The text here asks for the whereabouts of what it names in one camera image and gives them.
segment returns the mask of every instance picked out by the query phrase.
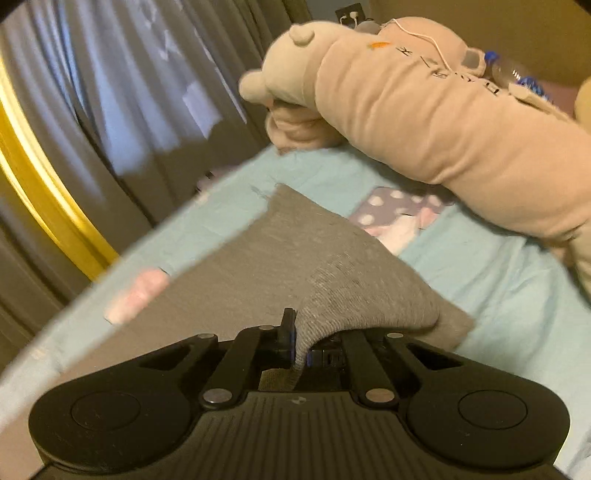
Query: black wall socket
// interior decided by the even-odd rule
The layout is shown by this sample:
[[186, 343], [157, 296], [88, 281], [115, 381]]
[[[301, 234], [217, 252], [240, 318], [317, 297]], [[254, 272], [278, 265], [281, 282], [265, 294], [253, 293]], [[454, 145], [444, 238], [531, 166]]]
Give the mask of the black wall socket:
[[339, 8], [335, 10], [336, 18], [339, 23], [346, 25], [347, 27], [354, 27], [355, 20], [351, 18], [351, 12], [357, 12], [357, 23], [361, 23], [365, 20], [365, 13], [363, 13], [363, 7], [361, 4], [353, 4], [348, 7]]

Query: light blue bed sheet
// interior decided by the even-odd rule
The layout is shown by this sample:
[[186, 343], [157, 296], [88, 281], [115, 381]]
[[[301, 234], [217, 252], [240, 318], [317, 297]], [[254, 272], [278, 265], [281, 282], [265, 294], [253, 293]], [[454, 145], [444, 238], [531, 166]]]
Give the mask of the light blue bed sheet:
[[[410, 181], [351, 147], [282, 157], [265, 150], [142, 240], [46, 328], [5, 371], [0, 430], [19, 409], [116, 327], [103, 318], [113, 296], [144, 268], [177, 275], [265, 211], [285, 183], [326, 209], [350, 215], [378, 186]], [[554, 390], [571, 431], [557, 466], [568, 470], [591, 426], [591, 310], [565, 269], [535, 242], [447, 208], [400, 257], [476, 319], [458, 353]]]

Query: curtain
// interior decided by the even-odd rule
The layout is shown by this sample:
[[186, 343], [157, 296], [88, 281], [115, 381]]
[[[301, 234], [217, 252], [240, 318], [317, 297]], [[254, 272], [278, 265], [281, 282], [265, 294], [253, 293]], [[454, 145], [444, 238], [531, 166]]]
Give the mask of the curtain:
[[[0, 26], [0, 50], [52, 168], [122, 253], [209, 170], [267, 145], [265, 111], [237, 82], [309, 19], [305, 0], [30, 0]], [[0, 193], [1, 368], [89, 280], [1, 173]]]

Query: yellow curved frame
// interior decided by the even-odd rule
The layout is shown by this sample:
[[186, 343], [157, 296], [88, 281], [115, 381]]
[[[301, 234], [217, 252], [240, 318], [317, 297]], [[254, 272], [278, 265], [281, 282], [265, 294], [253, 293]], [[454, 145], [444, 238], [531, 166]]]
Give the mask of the yellow curved frame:
[[0, 59], [0, 168], [37, 223], [94, 281], [118, 255], [92, 225], [51, 166]]

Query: blue bottle cap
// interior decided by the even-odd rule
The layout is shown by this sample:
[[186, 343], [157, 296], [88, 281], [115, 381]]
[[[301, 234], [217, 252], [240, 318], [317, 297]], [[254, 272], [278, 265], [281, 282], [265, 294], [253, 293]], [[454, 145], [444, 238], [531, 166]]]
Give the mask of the blue bottle cap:
[[493, 50], [489, 50], [484, 54], [484, 61], [486, 62], [487, 65], [490, 65], [497, 58], [499, 58], [499, 54]]

